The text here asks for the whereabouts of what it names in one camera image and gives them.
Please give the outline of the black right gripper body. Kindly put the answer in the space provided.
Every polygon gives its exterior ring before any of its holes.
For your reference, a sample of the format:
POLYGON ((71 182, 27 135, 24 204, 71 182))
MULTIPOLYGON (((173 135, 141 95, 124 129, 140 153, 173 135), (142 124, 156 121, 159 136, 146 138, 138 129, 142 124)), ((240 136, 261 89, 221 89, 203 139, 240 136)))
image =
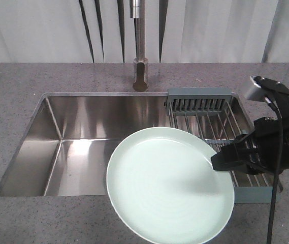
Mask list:
POLYGON ((274 101, 267 100, 267 103, 277 119, 262 117, 255 120, 253 132, 233 142, 249 150, 249 174, 280 174, 289 169, 289 95, 275 94, 274 98, 274 101))

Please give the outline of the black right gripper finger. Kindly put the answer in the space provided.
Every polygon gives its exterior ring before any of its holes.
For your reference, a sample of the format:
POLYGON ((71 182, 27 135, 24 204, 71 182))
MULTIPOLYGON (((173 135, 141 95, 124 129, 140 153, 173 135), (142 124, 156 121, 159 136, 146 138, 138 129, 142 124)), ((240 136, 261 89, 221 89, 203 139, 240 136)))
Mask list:
POLYGON ((228 144, 211 157, 211 163, 215 171, 248 171, 248 156, 248 149, 228 144))

